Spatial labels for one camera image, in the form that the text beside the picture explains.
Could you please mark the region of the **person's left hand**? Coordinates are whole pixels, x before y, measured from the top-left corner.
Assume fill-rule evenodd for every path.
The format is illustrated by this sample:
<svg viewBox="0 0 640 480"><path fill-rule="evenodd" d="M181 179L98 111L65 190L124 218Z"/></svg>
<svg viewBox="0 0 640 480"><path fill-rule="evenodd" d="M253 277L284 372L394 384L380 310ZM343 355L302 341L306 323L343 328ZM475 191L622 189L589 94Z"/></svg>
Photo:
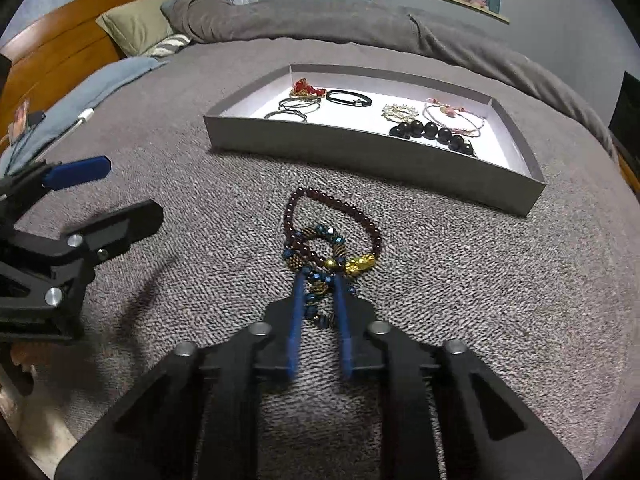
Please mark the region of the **person's left hand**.
<svg viewBox="0 0 640 480"><path fill-rule="evenodd" d="M30 396L35 387L36 366L46 364L50 358L50 344L45 342L16 342L10 350L11 380L21 396Z"/></svg>

